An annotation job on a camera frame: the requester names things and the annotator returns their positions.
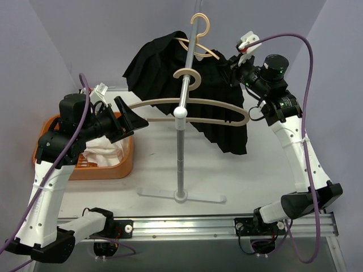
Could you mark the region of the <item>white pleated skirt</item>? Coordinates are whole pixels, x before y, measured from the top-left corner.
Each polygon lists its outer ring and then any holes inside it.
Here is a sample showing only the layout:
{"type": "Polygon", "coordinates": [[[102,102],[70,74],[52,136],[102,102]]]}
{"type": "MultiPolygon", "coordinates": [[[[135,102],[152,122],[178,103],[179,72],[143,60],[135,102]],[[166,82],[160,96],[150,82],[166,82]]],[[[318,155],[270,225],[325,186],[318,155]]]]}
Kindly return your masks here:
{"type": "Polygon", "coordinates": [[[98,167],[111,167],[123,160],[127,150],[127,139],[111,143],[108,138],[103,136],[88,141],[82,155],[89,163],[95,163],[98,167]]]}

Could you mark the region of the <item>beige wooden hanger front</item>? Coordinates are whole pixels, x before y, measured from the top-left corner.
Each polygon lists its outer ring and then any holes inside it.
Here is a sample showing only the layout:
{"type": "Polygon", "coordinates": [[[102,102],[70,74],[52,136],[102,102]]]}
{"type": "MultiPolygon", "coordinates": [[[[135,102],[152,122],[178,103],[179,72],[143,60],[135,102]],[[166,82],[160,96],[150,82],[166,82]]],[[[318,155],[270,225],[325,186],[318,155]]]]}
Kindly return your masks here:
{"type": "Polygon", "coordinates": [[[164,104],[173,104],[176,106],[173,112],[173,117],[167,118],[147,118],[150,122],[167,122],[175,120],[177,130],[185,129],[187,122],[197,124],[212,124],[240,127],[246,125],[250,116],[248,112],[234,104],[229,104],[223,101],[192,98],[189,93],[196,90],[201,85],[202,77],[198,71],[192,68],[181,68],[173,74],[175,79],[183,77],[191,77],[190,80],[183,79],[183,85],[180,97],[168,97],[160,99],[144,100],[129,105],[130,109],[136,109],[147,105],[159,106],[164,104]]]}

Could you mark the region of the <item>black garment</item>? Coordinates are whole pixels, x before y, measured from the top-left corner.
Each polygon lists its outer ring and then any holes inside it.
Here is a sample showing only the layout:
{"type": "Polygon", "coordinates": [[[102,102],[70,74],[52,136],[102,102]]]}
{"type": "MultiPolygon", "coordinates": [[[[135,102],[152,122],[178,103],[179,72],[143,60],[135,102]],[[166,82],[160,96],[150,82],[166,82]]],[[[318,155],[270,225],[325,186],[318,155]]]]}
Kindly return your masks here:
{"type": "MultiPolygon", "coordinates": [[[[147,42],[133,57],[123,77],[128,89],[140,100],[180,97],[182,79],[173,74],[185,66],[187,51],[180,42],[187,35],[175,31],[147,42]]],[[[232,87],[222,74],[227,66],[225,56],[215,50],[215,57],[193,60],[193,68],[201,75],[201,85],[189,93],[193,99],[217,100],[243,107],[244,97],[239,85],[232,87]]],[[[193,126],[224,153],[247,153],[247,127],[193,123],[193,126]]]]}

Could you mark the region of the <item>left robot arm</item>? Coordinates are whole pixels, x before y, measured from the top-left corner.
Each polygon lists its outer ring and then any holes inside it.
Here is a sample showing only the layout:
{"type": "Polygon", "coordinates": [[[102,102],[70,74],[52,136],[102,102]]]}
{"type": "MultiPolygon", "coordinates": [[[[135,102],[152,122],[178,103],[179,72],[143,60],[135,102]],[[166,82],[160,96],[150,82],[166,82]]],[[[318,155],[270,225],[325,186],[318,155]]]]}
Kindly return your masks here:
{"type": "Polygon", "coordinates": [[[5,243],[6,251],[41,263],[61,264],[83,239],[94,234],[110,239],[115,233],[113,212],[101,208],[57,224],[66,185],[86,143],[101,137],[115,143],[149,124],[121,97],[115,103],[119,116],[107,104],[96,113],[85,94],[73,93],[60,101],[59,117],[38,140],[31,199],[16,234],[5,243]]]}

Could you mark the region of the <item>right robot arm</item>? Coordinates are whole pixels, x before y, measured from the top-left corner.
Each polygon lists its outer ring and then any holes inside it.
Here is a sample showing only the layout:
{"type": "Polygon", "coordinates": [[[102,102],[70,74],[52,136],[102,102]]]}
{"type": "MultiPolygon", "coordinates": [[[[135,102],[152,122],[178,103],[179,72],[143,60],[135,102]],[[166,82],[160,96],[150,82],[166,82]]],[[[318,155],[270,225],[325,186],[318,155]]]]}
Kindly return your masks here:
{"type": "Polygon", "coordinates": [[[324,210],[343,193],[339,183],[334,184],[323,170],[309,138],[302,135],[303,111],[297,98],[288,90],[284,74],[289,61],[278,54],[268,55],[262,66],[254,65],[254,57],[239,64],[239,56],[232,56],[223,71],[233,87],[243,84],[258,101],[267,125],[278,138],[293,172],[296,190],[282,195],[280,200],[254,210],[252,227],[264,234],[276,230],[284,219],[297,219],[324,210]]]}

